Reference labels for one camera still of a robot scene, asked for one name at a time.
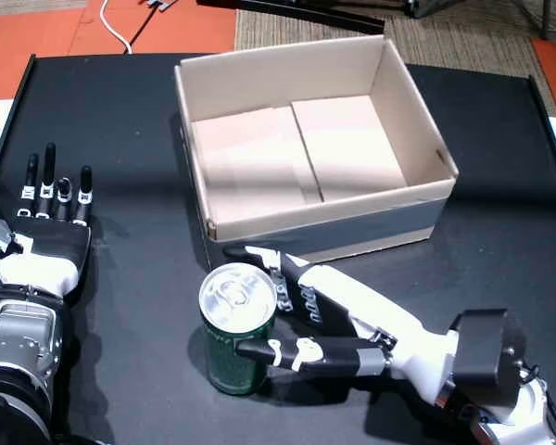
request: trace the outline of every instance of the green can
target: green can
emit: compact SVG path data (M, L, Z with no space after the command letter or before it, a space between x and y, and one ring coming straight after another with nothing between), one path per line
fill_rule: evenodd
M199 304L206 331L208 379L227 394L255 392L266 378L266 365L238 357L235 344L268 338L276 309L276 289L261 269L225 264L204 279Z

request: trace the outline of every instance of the white cable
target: white cable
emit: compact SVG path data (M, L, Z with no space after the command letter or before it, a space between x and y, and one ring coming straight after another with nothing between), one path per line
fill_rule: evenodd
M113 28L111 28L111 25L109 25L109 23L107 23L107 20L105 19L105 8L107 7L107 2L109 0L103 0L103 5L101 5L101 21L103 22L103 24L105 25L105 27L107 28L107 30L109 32L111 32L114 37L116 39L118 39L120 42L122 42L124 44L124 46L126 47L126 49L128 50L128 54L132 54L132 46L128 43L128 41L126 39L123 38L123 36L115 31Z

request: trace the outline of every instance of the cardboard box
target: cardboard box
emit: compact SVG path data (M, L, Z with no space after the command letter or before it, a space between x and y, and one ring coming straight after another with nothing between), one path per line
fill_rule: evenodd
M432 233L457 167L382 36L185 59L175 76L212 267L235 244L327 261Z

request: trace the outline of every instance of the white robotic hand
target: white robotic hand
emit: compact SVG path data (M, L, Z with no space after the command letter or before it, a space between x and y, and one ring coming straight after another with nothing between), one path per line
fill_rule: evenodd
M0 443L53 443L53 382L66 347L70 309L91 240L92 174L81 171L76 209L70 180L54 180L56 148L27 165L20 205L8 224L0 213Z
M546 383L524 365L524 333L506 310L465 311L447 333L434 334L331 266L250 246L224 253L270 275L279 311L323 334L344 336L246 340L237 354L317 375L387 373L409 380L429 404L467 417L482 444L556 444Z

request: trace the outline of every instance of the black tabletop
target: black tabletop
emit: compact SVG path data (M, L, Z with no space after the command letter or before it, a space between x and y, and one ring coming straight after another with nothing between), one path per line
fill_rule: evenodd
M205 378L206 275L172 67L180 55L36 60L0 163L14 209L26 158L95 173L94 239L73 308L79 350L59 376L58 427L120 445L438 444L436 413L403 385L272 372L236 398ZM445 332L467 308L507 307L556 401L556 160L525 79L411 67L461 177L429 241L334 261ZM284 322L280 335L288 335Z

